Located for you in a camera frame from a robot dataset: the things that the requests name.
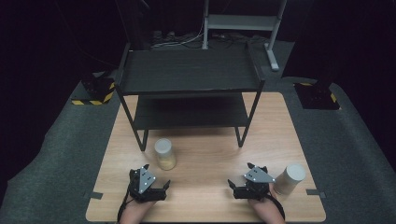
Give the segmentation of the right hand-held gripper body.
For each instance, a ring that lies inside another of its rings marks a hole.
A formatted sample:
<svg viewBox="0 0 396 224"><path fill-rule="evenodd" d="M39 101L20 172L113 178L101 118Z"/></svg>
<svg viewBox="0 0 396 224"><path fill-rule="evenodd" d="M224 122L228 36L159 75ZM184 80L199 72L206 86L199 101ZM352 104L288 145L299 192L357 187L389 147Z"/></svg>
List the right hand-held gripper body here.
<svg viewBox="0 0 396 224"><path fill-rule="evenodd" d="M242 187L236 187L233 191L235 199L261 200L269 192L269 184L275 179L267 174L266 167L256 166L244 174L246 183Z"/></svg>

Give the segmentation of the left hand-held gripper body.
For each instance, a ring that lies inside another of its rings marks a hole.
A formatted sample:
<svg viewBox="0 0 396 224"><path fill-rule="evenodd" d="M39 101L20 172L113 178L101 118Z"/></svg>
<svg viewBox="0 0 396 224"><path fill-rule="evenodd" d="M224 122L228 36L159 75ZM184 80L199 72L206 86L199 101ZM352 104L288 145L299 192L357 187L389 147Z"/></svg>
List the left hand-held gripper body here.
<svg viewBox="0 0 396 224"><path fill-rule="evenodd" d="M139 203L164 201L166 199L166 191L163 191L163 188L153 189L151 187L156 181L156 177L149 170L145 170L143 166L136 170L132 169L129 177L128 193Z"/></svg>

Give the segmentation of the jar with yellow contents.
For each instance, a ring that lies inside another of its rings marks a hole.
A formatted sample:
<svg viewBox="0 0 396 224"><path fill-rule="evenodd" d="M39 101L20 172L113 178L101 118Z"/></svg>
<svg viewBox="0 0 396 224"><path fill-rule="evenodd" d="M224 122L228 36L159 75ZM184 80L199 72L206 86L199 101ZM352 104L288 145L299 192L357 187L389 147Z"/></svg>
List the jar with yellow contents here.
<svg viewBox="0 0 396 224"><path fill-rule="evenodd" d="M176 156L172 149L172 143L167 138L159 139L155 145L154 149L157 155L157 161L161 169L168 171L173 169L176 164Z"/></svg>

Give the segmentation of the jar with brown contents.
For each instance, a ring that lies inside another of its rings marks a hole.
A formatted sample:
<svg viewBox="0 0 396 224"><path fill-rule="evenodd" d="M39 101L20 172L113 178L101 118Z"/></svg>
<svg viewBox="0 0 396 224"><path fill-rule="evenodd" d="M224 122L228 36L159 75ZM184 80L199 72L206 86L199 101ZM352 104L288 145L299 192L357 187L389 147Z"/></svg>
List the jar with brown contents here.
<svg viewBox="0 0 396 224"><path fill-rule="evenodd" d="M301 164L290 164L276 178L274 185L275 191L281 195L290 195L305 177L305 169Z"/></svg>

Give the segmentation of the black two-tier shelf rack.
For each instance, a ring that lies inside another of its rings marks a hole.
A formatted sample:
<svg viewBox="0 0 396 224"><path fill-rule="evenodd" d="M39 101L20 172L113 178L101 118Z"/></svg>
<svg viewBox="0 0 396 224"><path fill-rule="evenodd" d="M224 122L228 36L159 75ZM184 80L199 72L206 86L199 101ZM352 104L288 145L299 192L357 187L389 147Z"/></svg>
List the black two-tier shelf rack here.
<svg viewBox="0 0 396 224"><path fill-rule="evenodd" d="M251 44L241 49L132 50L115 88L139 148L151 130L232 127L242 147L265 78Z"/></svg>

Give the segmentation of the person's left hand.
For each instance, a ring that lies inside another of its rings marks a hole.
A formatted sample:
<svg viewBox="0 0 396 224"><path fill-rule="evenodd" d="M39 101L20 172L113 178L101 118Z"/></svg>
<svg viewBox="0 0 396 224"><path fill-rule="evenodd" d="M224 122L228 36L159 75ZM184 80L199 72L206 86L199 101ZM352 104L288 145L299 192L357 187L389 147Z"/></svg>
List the person's left hand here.
<svg viewBox="0 0 396 224"><path fill-rule="evenodd" d="M128 199L121 207L119 224L140 224L145 215L155 202L138 203L134 199Z"/></svg>

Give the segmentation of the grey tape strip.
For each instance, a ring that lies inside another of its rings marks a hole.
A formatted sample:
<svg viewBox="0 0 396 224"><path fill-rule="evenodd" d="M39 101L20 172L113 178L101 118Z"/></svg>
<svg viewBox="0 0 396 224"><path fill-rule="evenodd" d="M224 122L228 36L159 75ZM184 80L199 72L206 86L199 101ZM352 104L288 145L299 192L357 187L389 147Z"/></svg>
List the grey tape strip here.
<svg viewBox="0 0 396 224"><path fill-rule="evenodd" d="M95 192L95 191L85 191L83 193L83 198L85 199L96 199L96 200L101 200L103 197L103 193L101 192Z"/></svg>
<svg viewBox="0 0 396 224"><path fill-rule="evenodd" d="M325 192L320 191L318 189L306 189L305 191L306 191L307 195L316 195L316 196L319 196L319 198L321 198L321 199L327 198Z"/></svg>

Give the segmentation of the black plate with hazard tape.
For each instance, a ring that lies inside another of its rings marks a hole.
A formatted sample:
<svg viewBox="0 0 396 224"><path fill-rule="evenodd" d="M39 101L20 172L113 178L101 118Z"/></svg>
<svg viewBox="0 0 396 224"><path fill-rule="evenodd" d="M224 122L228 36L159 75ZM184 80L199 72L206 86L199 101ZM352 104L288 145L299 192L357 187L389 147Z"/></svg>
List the black plate with hazard tape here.
<svg viewBox="0 0 396 224"><path fill-rule="evenodd" d="M80 81L71 94L73 105L105 105L113 96L113 78L98 78L93 81Z"/></svg>
<svg viewBox="0 0 396 224"><path fill-rule="evenodd" d="M294 89L304 109L338 110L340 105L329 83L294 83Z"/></svg>

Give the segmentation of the grey metal stand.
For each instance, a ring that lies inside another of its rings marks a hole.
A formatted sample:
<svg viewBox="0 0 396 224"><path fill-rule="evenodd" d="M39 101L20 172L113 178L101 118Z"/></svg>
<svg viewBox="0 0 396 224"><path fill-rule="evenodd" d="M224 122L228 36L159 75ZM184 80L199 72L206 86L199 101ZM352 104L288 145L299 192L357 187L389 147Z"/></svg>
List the grey metal stand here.
<svg viewBox="0 0 396 224"><path fill-rule="evenodd" d="M275 16L245 16L245 15L220 15L209 13L209 0L204 4L204 36L202 49L208 49L208 31L219 30L251 30L268 31L271 33L268 43L264 44L269 64L273 71L279 70L273 46L276 41L277 32L282 22L284 10L288 0L281 0Z"/></svg>

